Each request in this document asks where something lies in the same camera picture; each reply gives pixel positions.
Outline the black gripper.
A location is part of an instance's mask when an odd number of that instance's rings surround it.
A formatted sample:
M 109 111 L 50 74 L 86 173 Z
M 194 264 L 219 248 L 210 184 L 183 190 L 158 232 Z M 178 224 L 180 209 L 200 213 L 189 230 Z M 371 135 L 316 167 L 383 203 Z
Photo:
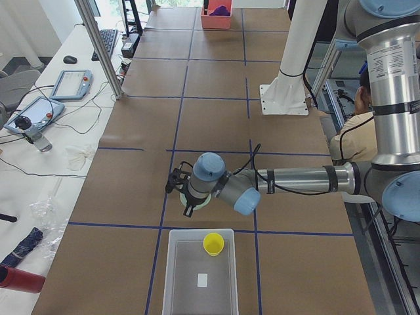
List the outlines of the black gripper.
M 169 173 L 167 183 L 165 185 L 165 192 L 167 194 L 170 194 L 173 190 L 180 192 L 186 200 L 186 207 L 183 215 L 185 217 L 191 217 L 194 212 L 194 205 L 197 205 L 197 199 L 188 191 L 188 183 L 192 172 L 183 170 L 182 168 L 184 164 L 193 168 L 191 163 L 182 161 L 178 167 L 175 167 Z

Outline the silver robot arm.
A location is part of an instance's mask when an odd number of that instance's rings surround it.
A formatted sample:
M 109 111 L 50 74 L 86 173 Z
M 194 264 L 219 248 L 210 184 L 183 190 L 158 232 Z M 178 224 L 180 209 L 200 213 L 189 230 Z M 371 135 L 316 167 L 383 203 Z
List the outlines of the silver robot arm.
M 419 221 L 418 1 L 339 1 L 338 49 L 366 52 L 354 114 L 339 132 L 325 113 L 320 121 L 332 164 L 319 168 L 257 169 L 250 159 L 233 172 L 215 153 L 202 154 L 191 171 L 175 168 L 166 192 L 176 190 L 184 215 L 219 198 L 251 214 L 261 194 L 316 196 L 342 192 L 351 203 L 376 201 L 391 215 Z

